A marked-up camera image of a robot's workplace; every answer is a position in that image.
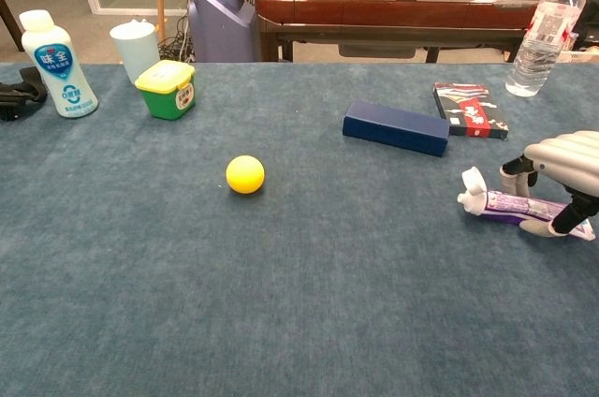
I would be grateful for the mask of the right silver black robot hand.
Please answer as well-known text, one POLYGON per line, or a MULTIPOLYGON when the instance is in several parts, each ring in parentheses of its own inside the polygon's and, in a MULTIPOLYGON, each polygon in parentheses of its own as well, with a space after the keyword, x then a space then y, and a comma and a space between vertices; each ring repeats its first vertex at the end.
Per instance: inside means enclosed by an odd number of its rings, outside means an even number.
POLYGON ((504 192, 524 198, 539 174, 562 184, 572 201, 548 222, 524 220, 519 227, 546 238, 565 236, 598 213, 598 133, 579 130, 541 140, 500 167, 504 192))

